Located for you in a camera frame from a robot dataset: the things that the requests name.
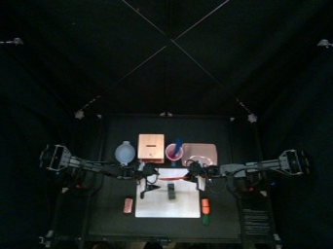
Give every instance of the plate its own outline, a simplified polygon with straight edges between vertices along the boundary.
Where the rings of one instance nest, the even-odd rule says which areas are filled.
[[[214,144],[181,144],[181,165],[188,166],[188,160],[198,161],[203,166],[216,165],[216,151]]]

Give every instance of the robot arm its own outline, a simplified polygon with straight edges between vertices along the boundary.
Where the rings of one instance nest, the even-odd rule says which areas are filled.
[[[247,173],[274,170],[286,175],[302,175],[309,173],[309,162],[303,151],[284,151],[276,160],[262,162],[246,162],[246,164],[224,164],[219,167],[220,176],[242,178]]]
[[[40,155],[40,167],[52,172],[81,169],[119,179],[141,179],[159,174],[153,165],[140,163],[132,166],[119,166],[107,161],[84,160],[73,156],[64,145],[48,146]]]

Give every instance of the red object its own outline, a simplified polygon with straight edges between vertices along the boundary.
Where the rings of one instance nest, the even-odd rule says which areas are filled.
[[[123,206],[123,213],[129,214],[131,213],[131,206],[132,206],[132,198],[124,199],[124,206]]]
[[[203,214],[210,214],[210,202],[207,198],[202,199],[202,210],[203,210]]]

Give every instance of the black curtain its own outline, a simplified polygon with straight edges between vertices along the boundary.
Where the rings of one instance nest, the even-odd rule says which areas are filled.
[[[305,150],[310,175],[280,179],[274,189],[275,221],[290,248],[331,248],[333,224],[333,50],[319,48],[296,80],[278,92],[262,115],[264,157]]]
[[[32,248],[49,229],[54,188],[38,168],[48,143],[70,138],[72,117],[41,72],[25,70],[13,52],[0,47],[0,247]]]

